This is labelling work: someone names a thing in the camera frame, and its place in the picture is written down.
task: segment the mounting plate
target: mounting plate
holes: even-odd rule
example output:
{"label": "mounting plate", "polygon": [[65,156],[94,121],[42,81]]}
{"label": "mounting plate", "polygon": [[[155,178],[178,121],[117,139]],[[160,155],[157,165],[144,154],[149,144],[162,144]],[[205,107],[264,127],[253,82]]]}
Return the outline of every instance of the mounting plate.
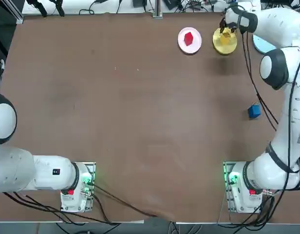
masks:
{"label": "mounting plate", "polygon": [[[81,162],[84,163],[85,166],[88,168],[88,171],[92,175],[92,181],[91,183],[95,183],[95,174],[96,174],[96,163],[95,162]],[[94,192],[94,185],[90,186],[90,192]],[[94,203],[94,198],[93,196],[90,196],[87,198],[86,206],[85,206],[85,212],[93,210],[93,203]]]}

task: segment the white label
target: white label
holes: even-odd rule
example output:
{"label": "white label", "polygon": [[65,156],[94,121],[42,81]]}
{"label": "white label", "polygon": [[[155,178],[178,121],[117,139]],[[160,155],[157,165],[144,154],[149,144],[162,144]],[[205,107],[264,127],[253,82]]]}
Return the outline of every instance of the white label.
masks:
{"label": "white label", "polygon": [[249,200],[250,201],[258,201],[261,199],[261,196],[260,195],[250,195],[249,196]]}

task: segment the floor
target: floor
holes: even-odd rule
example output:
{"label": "floor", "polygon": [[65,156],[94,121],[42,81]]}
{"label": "floor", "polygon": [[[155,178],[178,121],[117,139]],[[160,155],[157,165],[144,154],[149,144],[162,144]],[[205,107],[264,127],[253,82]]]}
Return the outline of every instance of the floor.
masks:
{"label": "floor", "polygon": [[[15,0],[15,4],[22,8],[24,0]],[[0,8],[0,40],[3,45],[8,49],[14,30],[16,26],[14,25],[15,20],[5,11]],[[165,234],[168,231],[169,222],[162,220],[160,218],[150,218],[145,221],[144,224],[121,224],[116,229],[110,232],[111,234],[116,233],[130,233],[130,234]],[[88,231],[91,230],[94,233],[104,233],[110,229],[110,226],[100,223],[90,223],[84,226],[74,226],[69,224],[61,224],[67,232],[74,234],[78,231]],[[192,225],[181,225],[180,233],[187,233]],[[234,230],[224,229],[222,227],[216,226],[214,224],[203,225],[202,229],[198,232],[200,234],[232,234]],[[248,230],[242,230],[239,233],[245,234],[249,233]],[[260,234],[300,234],[300,225],[266,225]],[[0,223],[0,234],[14,234],[14,233],[26,233],[26,234],[63,234],[64,232],[59,229],[54,223]]]}
{"label": "floor", "polygon": [[[119,227],[115,228],[110,232],[110,234],[166,234],[168,232],[169,222],[159,219],[151,218],[145,221],[144,224],[121,224]],[[102,234],[110,229],[110,226],[106,224],[90,223],[84,226],[73,226],[71,224],[61,224],[68,233],[75,234],[79,231],[92,231],[95,234]],[[181,225],[180,234],[187,234],[188,230],[192,225]],[[198,229],[197,226],[191,234],[195,233]],[[64,234],[63,231],[59,229],[53,223],[0,223],[0,234],[14,234],[14,233],[25,233],[25,234]],[[205,224],[202,226],[199,234],[232,234],[232,229],[225,229],[215,224]],[[248,234],[250,231],[244,229],[239,232],[239,234]],[[300,234],[300,225],[266,225],[258,233],[260,234]]]}

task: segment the light blue object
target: light blue object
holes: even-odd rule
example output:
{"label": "light blue object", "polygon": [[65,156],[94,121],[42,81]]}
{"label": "light blue object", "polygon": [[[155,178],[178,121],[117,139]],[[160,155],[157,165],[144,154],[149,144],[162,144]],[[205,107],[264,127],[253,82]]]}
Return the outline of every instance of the light blue object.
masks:
{"label": "light blue object", "polygon": [[270,44],[269,42],[256,35],[253,36],[253,43],[255,48],[262,54],[265,54],[270,50],[276,49],[276,47],[273,44]]}

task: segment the metal frame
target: metal frame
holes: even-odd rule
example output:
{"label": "metal frame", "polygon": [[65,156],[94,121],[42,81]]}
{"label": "metal frame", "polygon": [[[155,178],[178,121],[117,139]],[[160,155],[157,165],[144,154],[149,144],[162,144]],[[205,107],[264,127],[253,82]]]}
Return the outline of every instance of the metal frame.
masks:
{"label": "metal frame", "polygon": [[21,11],[14,5],[12,0],[0,0],[0,2],[3,3],[9,13],[16,18],[17,24],[23,23],[23,15]]}
{"label": "metal frame", "polygon": [[161,11],[161,0],[155,0],[155,11],[153,13],[153,18],[162,19],[163,14]]}

